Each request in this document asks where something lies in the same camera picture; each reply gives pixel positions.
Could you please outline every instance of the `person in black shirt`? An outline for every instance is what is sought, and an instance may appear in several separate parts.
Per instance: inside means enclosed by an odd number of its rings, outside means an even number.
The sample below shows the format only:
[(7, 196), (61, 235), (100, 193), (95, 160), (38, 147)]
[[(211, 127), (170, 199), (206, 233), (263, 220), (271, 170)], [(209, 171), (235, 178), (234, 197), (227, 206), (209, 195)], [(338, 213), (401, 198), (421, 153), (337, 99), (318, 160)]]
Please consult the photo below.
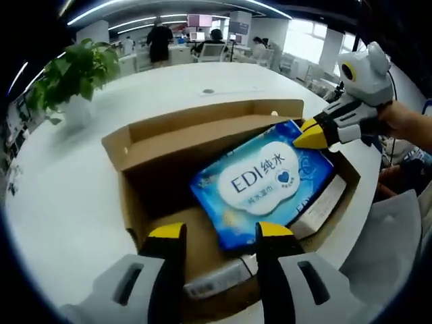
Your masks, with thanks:
[(161, 18), (156, 18), (155, 26), (147, 35), (147, 45), (150, 45), (150, 60), (155, 68), (160, 68), (168, 62), (168, 44), (172, 40), (173, 32), (162, 25)]
[(199, 44), (197, 47), (193, 48), (192, 50), (196, 53), (201, 53), (203, 51), (204, 44), (225, 44), (225, 42), (222, 41), (222, 31), (220, 29), (213, 29), (210, 32), (211, 40), (205, 40), (201, 44)]

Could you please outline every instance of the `small label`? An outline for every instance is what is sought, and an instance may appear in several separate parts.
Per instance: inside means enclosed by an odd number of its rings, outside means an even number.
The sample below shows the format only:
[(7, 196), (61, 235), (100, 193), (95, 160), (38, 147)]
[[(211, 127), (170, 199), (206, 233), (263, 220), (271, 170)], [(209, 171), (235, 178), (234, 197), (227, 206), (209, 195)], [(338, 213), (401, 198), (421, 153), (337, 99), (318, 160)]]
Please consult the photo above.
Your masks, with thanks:
[(253, 157), (224, 169), (217, 185), (232, 207), (253, 215), (268, 214), (300, 185), (297, 155), (283, 142), (270, 142)]

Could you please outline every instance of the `green leaves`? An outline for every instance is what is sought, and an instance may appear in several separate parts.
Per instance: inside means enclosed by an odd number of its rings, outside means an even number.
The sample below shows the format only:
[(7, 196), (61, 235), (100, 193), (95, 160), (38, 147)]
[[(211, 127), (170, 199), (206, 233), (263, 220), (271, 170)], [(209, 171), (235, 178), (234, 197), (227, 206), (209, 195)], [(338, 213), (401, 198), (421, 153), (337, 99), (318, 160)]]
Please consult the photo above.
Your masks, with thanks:
[(91, 101), (95, 88), (102, 88), (119, 74), (117, 53), (108, 43), (90, 38), (69, 46), (65, 55), (45, 67), (45, 77), (35, 82), (27, 102), (30, 109), (57, 110), (73, 95)]

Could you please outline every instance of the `human hand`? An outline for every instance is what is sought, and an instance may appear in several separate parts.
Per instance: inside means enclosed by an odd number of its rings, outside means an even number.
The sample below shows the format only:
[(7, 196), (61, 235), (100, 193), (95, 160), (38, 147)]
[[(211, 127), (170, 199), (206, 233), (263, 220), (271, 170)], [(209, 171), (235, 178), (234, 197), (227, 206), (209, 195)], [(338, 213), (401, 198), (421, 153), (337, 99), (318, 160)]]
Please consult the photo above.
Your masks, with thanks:
[(393, 100), (379, 115), (378, 119), (390, 127), (389, 135), (393, 138), (407, 139), (412, 131), (414, 113), (403, 103)]

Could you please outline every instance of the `blue heart logo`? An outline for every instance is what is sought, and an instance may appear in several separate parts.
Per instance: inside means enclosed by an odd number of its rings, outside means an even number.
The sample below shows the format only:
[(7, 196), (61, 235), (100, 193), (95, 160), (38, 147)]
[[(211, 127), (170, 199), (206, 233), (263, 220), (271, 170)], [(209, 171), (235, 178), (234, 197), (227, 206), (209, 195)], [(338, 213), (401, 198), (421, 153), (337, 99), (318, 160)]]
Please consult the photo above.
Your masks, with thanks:
[(278, 176), (277, 176), (277, 179), (280, 181), (280, 182), (283, 182), (283, 183), (287, 183), (288, 182), (288, 180), (290, 179), (290, 174), (287, 172), (287, 171), (284, 171), (284, 172), (282, 172), (281, 174), (279, 174)]

